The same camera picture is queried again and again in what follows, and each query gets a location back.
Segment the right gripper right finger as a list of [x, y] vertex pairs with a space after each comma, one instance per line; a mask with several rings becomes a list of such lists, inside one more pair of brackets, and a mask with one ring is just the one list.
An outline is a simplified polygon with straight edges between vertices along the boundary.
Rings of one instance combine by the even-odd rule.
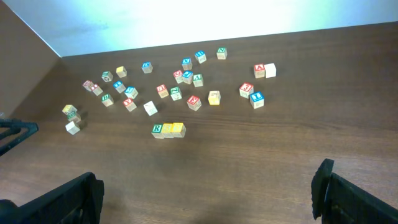
[[311, 183], [313, 218], [328, 224], [397, 224], [397, 209], [332, 172], [325, 159]]

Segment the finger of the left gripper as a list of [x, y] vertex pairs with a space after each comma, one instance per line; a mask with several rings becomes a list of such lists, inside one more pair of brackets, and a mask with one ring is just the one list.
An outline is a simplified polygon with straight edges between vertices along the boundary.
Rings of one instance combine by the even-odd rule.
[[1, 156], [39, 130], [37, 123], [24, 122], [19, 119], [1, 119], [1, 128], [3, 128], [1, 140], [11, 138], [8, 142], [1, 143]]

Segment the yellow S block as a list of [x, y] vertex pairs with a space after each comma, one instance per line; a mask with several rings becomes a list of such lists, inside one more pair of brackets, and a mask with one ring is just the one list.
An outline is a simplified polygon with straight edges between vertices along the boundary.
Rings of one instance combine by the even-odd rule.
[[175, 138], [183, 138], [186, 133], [186, 127], [183, 123], [173, 123], [171, 133]]
[[161, 134], [164, 138], [174, 138], [174, 135], [172, 134], [172, 126], [172, 123], [164, 123], [162, 125]]

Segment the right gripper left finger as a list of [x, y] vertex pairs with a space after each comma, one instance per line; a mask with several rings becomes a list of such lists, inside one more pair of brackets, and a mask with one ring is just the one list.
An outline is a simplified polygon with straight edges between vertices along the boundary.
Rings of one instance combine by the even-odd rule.
[[87, 172], [20, 207], [1, 200], [1, 223], [98, 224], [103, 198], [104, 182]]

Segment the green R block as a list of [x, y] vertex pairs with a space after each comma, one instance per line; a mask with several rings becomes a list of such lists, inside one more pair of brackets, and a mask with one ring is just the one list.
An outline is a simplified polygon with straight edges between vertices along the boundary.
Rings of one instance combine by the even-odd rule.
[[162, 134], [162, 126], [163, 124], [155, 124], [152, 127], [152, 135], [156, 138], [156, 139], [164, 139], [164, 135]]

